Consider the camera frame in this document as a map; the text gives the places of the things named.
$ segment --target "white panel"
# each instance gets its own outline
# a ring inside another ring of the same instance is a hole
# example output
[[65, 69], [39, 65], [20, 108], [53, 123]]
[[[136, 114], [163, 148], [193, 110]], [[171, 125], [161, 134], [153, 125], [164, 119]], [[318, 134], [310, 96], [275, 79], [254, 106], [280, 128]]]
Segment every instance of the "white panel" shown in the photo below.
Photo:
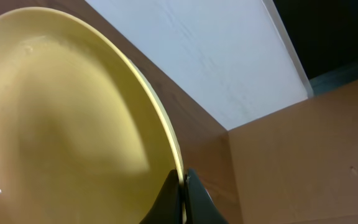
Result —
[[262, 0], [87, 0], [226, 129], [307, 98]]

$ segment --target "brown wooden surface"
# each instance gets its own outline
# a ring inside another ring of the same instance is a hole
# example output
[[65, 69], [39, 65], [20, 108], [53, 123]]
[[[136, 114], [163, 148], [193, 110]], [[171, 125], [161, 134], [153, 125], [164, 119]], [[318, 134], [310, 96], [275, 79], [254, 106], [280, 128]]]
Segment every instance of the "brown wooden surface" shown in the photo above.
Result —
[[242, 223], [226, 130], [84, 0], [0, 0], [0, 14], [28, 6], [50, 7], [82, 19], [133, 61], [171, 119], [185, 167], [197, 170], [215, 205], [230, 223]]
[[245, 223], [358, 223], [358, 81], [229, 136]]

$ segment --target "yellow bowl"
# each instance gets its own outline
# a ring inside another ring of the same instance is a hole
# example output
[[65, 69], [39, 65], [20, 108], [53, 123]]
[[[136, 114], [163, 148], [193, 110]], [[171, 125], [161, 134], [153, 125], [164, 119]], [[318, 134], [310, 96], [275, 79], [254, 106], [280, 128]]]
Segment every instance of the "yellow bowl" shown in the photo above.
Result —
[[0, 223], [139, 223], [183, 172], [168, 116], [105, 36], [42, 7], [0, 16]]

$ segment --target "wooden table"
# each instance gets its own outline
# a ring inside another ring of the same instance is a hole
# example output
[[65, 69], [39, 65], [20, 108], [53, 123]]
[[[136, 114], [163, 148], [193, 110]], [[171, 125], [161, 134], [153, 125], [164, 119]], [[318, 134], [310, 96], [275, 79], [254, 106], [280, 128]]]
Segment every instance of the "wooden table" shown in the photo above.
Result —
[[230, 223], [242, 223], [227, 131], [84, 0], [0, 0], [0, 14], [29, 6], [54, 8], [80, 18], [133, 61], [171, 119], [185, 168], [196, 169], [215, 205]]

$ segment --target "dark background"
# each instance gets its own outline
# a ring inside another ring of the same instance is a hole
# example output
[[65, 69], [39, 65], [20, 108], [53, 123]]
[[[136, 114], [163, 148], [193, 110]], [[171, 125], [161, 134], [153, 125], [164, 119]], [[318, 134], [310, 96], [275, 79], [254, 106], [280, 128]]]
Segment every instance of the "dark background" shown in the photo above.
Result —
[[309, 79], [358, 60], [358, 0], [273, 0]]

